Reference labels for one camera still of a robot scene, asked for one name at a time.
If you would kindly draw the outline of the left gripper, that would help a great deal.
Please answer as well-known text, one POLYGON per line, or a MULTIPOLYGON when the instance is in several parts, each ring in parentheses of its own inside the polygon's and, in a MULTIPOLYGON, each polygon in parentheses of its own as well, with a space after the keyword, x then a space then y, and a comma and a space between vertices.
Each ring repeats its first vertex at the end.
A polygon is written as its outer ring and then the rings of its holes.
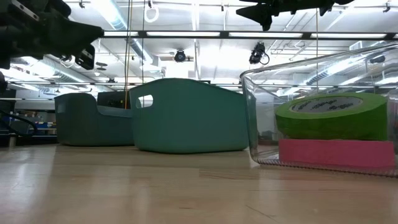
POLYGON ((1 0, 1 68, 9 68, 11 59, 33 55, 42 57, 40 40, 49 24, 60 19, 60 62, 78 65, 85 70, 95 67, 93 43, 104 36, 101 27, 67 19, 71 8, 62 0, 1 0))

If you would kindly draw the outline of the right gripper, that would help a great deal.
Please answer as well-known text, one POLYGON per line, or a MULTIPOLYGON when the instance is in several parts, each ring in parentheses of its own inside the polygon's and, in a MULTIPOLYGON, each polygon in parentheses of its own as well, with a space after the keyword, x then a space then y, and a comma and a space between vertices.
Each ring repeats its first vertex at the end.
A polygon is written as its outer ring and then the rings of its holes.
POLYGON ((236 13, 261 25, 262 30, 269 30, 272 24, 272 7, 275 12, 295 14, 299 10, 319 9, 320 15, 331 11, 335 3, 345 5, 354 0, 278 0, 273 2, 260 2, 254 6, 237 9, 236 13))

